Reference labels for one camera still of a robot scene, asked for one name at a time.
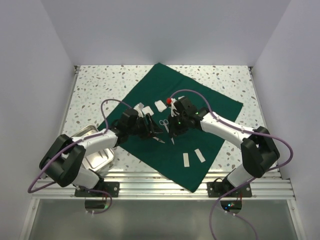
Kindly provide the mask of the silver scalpel handle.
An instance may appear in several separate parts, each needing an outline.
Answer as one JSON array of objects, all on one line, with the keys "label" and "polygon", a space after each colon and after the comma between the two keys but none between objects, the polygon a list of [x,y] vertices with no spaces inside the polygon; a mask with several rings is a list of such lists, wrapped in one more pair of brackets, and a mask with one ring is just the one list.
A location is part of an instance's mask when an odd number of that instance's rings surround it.
[{"label": "silver scalpel handle", "polygon": [[162,143],[162,144],[165,144],[165,142],[163,140],[161,140],[160,138],[156,137],[156,136],[153,136],[152,139]]}]

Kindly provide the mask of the small silver scissors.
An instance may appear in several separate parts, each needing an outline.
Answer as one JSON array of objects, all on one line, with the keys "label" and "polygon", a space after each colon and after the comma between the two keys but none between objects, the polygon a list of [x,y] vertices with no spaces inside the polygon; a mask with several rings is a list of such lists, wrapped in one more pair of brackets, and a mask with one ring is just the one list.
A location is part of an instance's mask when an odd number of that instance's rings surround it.
[{"label": "small silver scissors", "polygon": [[159,124],[162,125],[162,126],[164,126],[165,130],[169,133],[169,128],[168,128],[169,122],[168,122],[167,119],[160,120],[160,121],[159,121]]}]

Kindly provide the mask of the white strip packet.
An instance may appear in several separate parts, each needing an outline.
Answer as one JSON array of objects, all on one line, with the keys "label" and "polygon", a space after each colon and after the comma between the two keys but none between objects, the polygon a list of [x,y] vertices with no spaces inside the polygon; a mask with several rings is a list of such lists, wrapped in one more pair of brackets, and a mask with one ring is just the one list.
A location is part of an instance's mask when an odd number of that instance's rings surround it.
[{"label": "white strip packet", "polygon": [[203,156],[202,152],[197,148],[194,150],[196,156],[198,157],[199,161],[201,163],[204,163],[206,161],[205,157]]},{"label": "white strip packet", "polygon": [[183,166],[185,168],[189,168],[190,167],[189,154],[187,152],[184,152],[182,154],[182,157],[183,157]]}]

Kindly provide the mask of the stainless steel tray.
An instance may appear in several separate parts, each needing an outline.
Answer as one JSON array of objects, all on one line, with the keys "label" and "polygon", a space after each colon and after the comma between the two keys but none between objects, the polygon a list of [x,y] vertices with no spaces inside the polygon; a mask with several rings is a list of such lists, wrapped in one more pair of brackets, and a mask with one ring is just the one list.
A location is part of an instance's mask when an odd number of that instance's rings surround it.
[{"label": "stainless steel tray", "polygon": [[[87,125],[71,137],[86,137],[96,134],[98,129],[94,125]],[[87,170],[93,170],[99,172],[102,168],[110,164],[115,158],[115,154],[112,149],[105,148],[100,151],[87,155],[82,160],[82,167]]]}]

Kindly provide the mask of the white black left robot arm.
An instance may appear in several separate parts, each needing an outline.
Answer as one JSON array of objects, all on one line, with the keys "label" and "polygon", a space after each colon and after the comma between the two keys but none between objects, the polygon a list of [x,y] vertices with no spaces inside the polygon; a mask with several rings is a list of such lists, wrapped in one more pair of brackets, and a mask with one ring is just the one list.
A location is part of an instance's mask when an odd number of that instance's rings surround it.
[{"label": "white black left robot arm", "polygon": [[119,119],[94,134],[82,137],[57,137],[39,164],[39,168],[60,187],[68,185],[86,188],[92,196],[103,193],[103,178],[94,170],[82,166],[88,155],[125,143],[130,136],[142,140],[155,139],[163,130],[151,114],[133,108],[126,109]]}]

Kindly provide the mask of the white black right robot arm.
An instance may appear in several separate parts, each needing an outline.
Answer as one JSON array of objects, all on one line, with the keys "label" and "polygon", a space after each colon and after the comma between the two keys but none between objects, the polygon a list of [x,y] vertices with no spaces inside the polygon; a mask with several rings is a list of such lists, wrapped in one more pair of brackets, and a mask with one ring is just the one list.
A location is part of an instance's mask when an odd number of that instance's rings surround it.
[{"label": "white black right robot arm", "polygon": [[241,190],[241,184],[252,178],[261,178],[280,157],[265,127],[253,129],[240,126],[210,112],[207,107],[197,109],[186,96],[168,98],[166,105],[170,107],[167,118],[170,137],[184,134],[188,129],[197,129],[218,136],[240,149],[241,165],[212,185],[219,195],[235,196]]}]

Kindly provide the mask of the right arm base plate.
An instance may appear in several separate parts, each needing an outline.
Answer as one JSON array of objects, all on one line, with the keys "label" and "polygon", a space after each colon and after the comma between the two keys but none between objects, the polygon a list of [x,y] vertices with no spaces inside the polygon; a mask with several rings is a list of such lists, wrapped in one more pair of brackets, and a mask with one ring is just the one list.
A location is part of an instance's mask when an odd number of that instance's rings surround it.
[{"label": "right arm base plate", "polygon": [[229,191],[231,191],[231,193],[226,195],[227,198],[251,198],[253,196],[250,184],[246,184],[235,190],[235,188],[229,183],[212,181],[206,183],[206,188],[209,198],[219,198]]}]

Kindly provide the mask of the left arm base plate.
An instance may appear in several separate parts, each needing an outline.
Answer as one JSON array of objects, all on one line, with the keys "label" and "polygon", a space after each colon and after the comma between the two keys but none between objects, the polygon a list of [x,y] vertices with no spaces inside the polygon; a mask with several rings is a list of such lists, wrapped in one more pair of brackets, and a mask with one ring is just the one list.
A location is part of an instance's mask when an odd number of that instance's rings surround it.
[{"label": "left arm base plate", "polygon": [[117,198],[120,191],[120,183],[117,181],[101,181],[94,188],[78,187],[75,192],[75,197],[83,198],[102,198],[111,196]]}]

